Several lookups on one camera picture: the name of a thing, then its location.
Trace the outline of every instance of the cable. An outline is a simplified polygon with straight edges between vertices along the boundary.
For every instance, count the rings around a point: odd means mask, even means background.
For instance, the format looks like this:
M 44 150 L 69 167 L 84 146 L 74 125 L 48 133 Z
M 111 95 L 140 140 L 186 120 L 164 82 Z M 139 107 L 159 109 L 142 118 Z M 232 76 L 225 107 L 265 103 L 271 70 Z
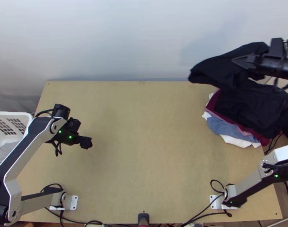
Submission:
M 284 167 L 288 167 L 288 162 L 285 164 L 280 164 L 280 165 L 272 165 L 272 164 L 268 164 L 268 163 L 263 164 L 263 168 L 274 169 L 274 168 L 284 168 Z
M 220 194 L 219 196 L 217 196 L 214 200 L 212 200 L 212 202 L 211 202 L 204 210 L 202 210 L 202 211 L 201 211 L 200 213 L 198 213 L 196 216 L 192 217 L 189 221 L 187 221 L 187 222 L 185 222 L 184 224 L 182 224 L 181 227 L 184 227 L 184 226 L 186 226 L 186 225 L 194 222 L 195 220 L 198 220 L 199 218 L 196 219 L 196 217 L 199 216 L 200 214 L 202 214 L 204 211 L 206 211 L 206 210 L 209 208 L 209 206 L 210 206 L 214 201 L 216 201 L 218 198 L 220 198 L 221 196 L 223 196 L 223 194 Z M 225 213 L 225 212 L 222 212 L 222 213 L 211 213 L 211 214 L 209 214 L 209 215 L 217 215 L 217 214 L 227 214 L 228 217 L 231 217 L 231 216 L 232 216 L 232 214 L 227 213 L 227 212 L 226 212 L 226 213 Z
M 49 115 L 51 116 L 51 118 L 53 118 L 52 115 L 51 115 L 51 113 L 49 113 L 49 112 L 50 112 L 50 111 L 54 111 L 54 110 L 55 110 L 55 108 L 49 109 L 49 110 L 43 110 L 43 111 L 37 113 L 37 114 L 35 115 L 35 117 L 38 117 L 38 116 L 40 116 L 41 114 L 49 114 Z
M 269 76 L 268 80 L 264 84 L 267 84 L 268 81 L 270 81 L 271 78 L 272 78 L 272 76 Z
M 288 89 L 288 84 L 281 88 L 282 90 Z
M 60 189 L 64 190 L 63 187 L 62 187 L 59 183 L 52 183 L 52 184 L 49 184 L 49 185 L 45 186 L 45 187 L 40 191 L 40 193 L 43 192 L 45 188 L 50 187 L 50 186 L 52 186 L 52 185 L 57 185 L 57 186 L 59 186 Z M 69 221 L 69 222 L 72 222 L 72 223 L 76 223 L 76 224 L 84 224 L 85 226 L 87 226 L 88 224 L 103 225 L 102 222 L 96 221 L 96 220 L 91 220 L 91 221 L 89 221 L 89 222 L 81 222 L 81 221 L 74 221 L 74 220 L 68 219 L 68 218 L 66 218 L 66 217 L 63 217 L 64 210 L 61 210 L 61 211 L 60 211 L 60 215 L 58 215 L 58 214 L 52 212 L 50 209 L 48 209 L 48 208 L 46 208 L 46 207 L 45 207 L 45 209 L 46 209 L 48 212 L 50 212 L 51 214 L 53 214 L 53 215 L 57 216 L 58 218 L 60 218 L 61 227 L 64 227 L 62 220 L 66 220 L 66 221 Z
M 182 224 L 181 227 L 184 227 L 184 226 L 186 226 L 186 225 L 188 225 L 188 224 L 190 224 L 190 223 L 193 223 L 194 221 L 196 221 L 196 220 L 198 220 L 198 219 L 200 219 L 200 218 L 203 218 L 203 217 L 206 217 L 206 216 L 210 216 L 210 215 L 222 215 L 222 214 L 226 214 L 228 217 L 232 217 L 232 214 L 231 214 L 231 213 L 228 213 L 226 210 L 224 210 L 224 212 L 209 213 L 209 214 L 206 214 L 206 215 L 199 216 L 199 215 L 202 214 L 204 211 L 206 211 L 206 210 L 212 205 L 212 203 L 213 203 L 214 201 L 216 201 L 218 198 L 220 198 L 221 196 L 224 195 L 223 192 L 216 190 L 216 189 L 212 186 L 212 183 L 213 183 L 214 181 L 218 182 L 218 183 L 222 186 L 223 189 L 224 189 L 224 186 L 223 186 L 223 184 L 222 184 L 221 182 L 219 182 L 218 180 L 214 180 L 214 179 L 213 179 L 213 180 L 210 181 L 210 186 L 211 186 L 211 188 L 212 188 L 215 192 L 220 193 L 220 195 L 218 195 L 214 200 L 212 200 L 212 202 L 211 202 L 207 207 L 205 207 L 204 210 L 202 210 L 202 211 L 201 211 L 200 213 L 198 213 L 196 216 L 192 217 L 190 220 L 188 220 L 187 222 L 185 222 L 184 224 Z
M 216 191 L 216 192 L 218 192 L 218 193 L 221 193 L 221 194 L 224 194 L 222 191 L 218 191 L 218 190 L 216 190 L 214 187 L 213 187 L 213 182 L 218 182 L 221 186 L 222 186 L 222 189 L 224 189 L 224 186 L 222 185 L 222 183 L 221 182 L 219 182 L 218 180 L 211 180 L 210 181 L 210 186 L 211 186 L 211 188 L 214 190 L 214 191 Z
M 275 141 L 274 145 L 273 145 L 271 148 L 268 148 L 268 150 L 265 152 L 265 155 L 267 155 L 267 154 L 268 154 L 268 152 L 274 148 L 274 146 L 275 146 L 275 145 L 276 145 L 276 143 L 278 142 L 278 140 L 279 140 L 279 138 L 280 138 L 280 136 L 281 136 L 281 135 L 283 135 L 283 133 L 281 133 L 281 134 L 278 136 L 278 138 L 276 139 L 276 141 Z
M 199 219 L 201 219 L 203 217 L 207 217 L 207 216 L 211 216 L 211 215 L 227 215 L 228 217 L 232 217 L 231 213 L 228 213 L 227 210 L 224 210 L 224 212 L 209 213 L 209 214 L 206 214 L 206 215 L 202 215 L 202 216 L 197 217 L 196 219 L 194 219 L 192 222 L 195 222 L 196 220 L 199 220 Z
M 60 211 L 60 224 L 61 224 L 61 227 L 64 227 L 63 222 L 62 222 L 63 213 L 64 213 L 64 210 L 61 210 Z

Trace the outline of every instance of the pile of clothes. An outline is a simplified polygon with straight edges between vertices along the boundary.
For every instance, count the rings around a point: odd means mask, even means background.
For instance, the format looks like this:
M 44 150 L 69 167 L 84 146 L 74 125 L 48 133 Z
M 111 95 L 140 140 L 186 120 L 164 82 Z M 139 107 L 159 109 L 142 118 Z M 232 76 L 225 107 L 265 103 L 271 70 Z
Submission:
M 190 82 L 219 88 L 203 115 L 215 133 L 250 142 L 256 147 L 259 143 L 266 146 L 282 129 L 288 128 L 288 93 L 250 80 L 263 79 L 264 75 L 231 62 L 235 57 L 263 54 L 268 50 L 264 42 L 250 43 L 206 59 L 191 69 Z

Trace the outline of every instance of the tabletop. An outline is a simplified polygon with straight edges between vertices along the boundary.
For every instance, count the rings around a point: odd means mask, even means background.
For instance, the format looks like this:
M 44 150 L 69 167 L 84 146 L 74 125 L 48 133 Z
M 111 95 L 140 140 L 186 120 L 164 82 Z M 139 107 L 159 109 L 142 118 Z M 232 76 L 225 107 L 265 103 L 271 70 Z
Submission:
M 79 196 L 77 209 L 64 213 L 74 220 L 137 223 L 146 212 L 151 223 L 186 222 L 209 204 L 212 179 L 237 184 L 263 156 L 262 148 L 226 144 L 208 128 L 202 114 L 214 91 L 189 82 L 48 81 L 37 112 L 69 107 L 93 147 L 63 145 L 55 157 L 43 144 L 18 176 L 23 195 L 60 183 Z M 273 185 L 230 213 L 200 222 L 282 218 Z M 59 221 L 45 209 L 21 220 Z

